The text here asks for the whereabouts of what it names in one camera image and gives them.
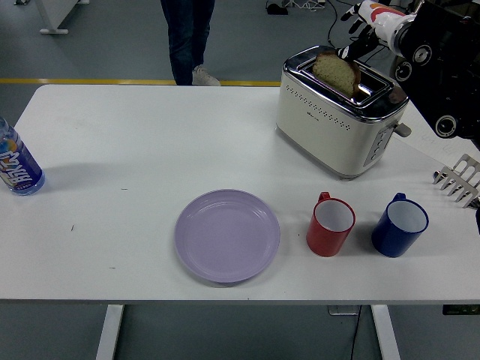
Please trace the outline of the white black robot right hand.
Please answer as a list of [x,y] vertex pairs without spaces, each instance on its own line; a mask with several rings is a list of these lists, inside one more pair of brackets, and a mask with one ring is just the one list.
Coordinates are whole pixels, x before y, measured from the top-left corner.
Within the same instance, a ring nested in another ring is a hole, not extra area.
[[342,15],[340,20],[345,22],[351,17],[356,17],[356,19],[351,25],[349,33],[357,32],[361,26],[363,29],[358,38],[350,45],[335,50],[340,59],[347,62],[360,59],[375,50],[380,41],[383,41],[396,56],[402,56],[401,35],[407,30],[408,23],[413,19],[410,15],[375,1],[363,1],[354,4]]

